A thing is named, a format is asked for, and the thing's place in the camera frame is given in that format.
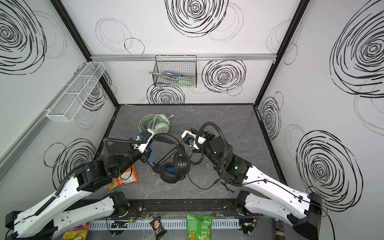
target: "headphone ear cushion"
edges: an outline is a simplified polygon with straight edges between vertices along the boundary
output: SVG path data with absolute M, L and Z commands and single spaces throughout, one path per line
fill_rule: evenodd
M 180 179 L 175 173 L 171 173 L 167 171 L 168 167 L 174 167 L 172 162 L 166 162 L 160 167 L 160 178 L 161 180 L 167 182 L 167 183 L 176 183 Z
M 187 155 L 184 146 L 178 148 L 173 155 L 173 166 L 175 169 L 175 174 L 179 177 L 184 177 L 189 173 L 189 156 Z
M 169 131 L 169 124 L 165 121 L 158 122 L 155 124 L 155 127 L 153 128 L 153 131 L 158 133 L 167 133 Z

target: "white wire basket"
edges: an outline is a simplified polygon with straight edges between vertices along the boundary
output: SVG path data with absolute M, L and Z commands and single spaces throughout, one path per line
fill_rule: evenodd
M 104 72 L 102 62 L 87 63 L 46 116 L 52 122 L 71 122 Z

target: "wire basket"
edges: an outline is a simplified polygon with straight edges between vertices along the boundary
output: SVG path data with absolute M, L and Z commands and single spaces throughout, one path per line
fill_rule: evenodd
M 104 72 L 102 62 L 87 63 L 46 116 L 53 122 L 71 122 Z
M 152 74 L 155 86 L 170 84 L 180 88 L 195 88 L 197 82 L 196 55 L 157 55 Z

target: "black headphones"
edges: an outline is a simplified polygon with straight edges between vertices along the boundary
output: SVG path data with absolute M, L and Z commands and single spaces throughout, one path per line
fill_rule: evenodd
M 189 173 L 189 170 L 190 170 L 189 156 L 185 150 L 185 147 L 182 145 L 182 142 L 180 143 L 178 139 L 176 139 L 175 137 L 173 138 L 177 142 L 163 135 L 168 135 L 173 137 L 172 135 L 169 135 L 166 133 L 160 133 L 155 135 L 151 139 L 149 145 L 152 143 L 152 141 L 158 141 L 158 142 L 164 142 L 167 144 L 174 144 L 176 145 L 177 149 L 173 155 L 173 162 L 166 162 L 161 165 L 155 164 L 155 166 L 153 167 L 153 171 L 158 173 L 160 175 L 160 178 L 163 181 L 167 183 L 176 183 L 179 180 L 183 180 L 185 176 Z

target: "black wire basket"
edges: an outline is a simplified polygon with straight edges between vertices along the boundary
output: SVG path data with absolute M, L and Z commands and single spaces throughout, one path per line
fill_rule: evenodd
M 155 86 L 170 84 L 180 88 L 195 88 L 197 82 L 196 55 L 157 55 L 152 74 Z

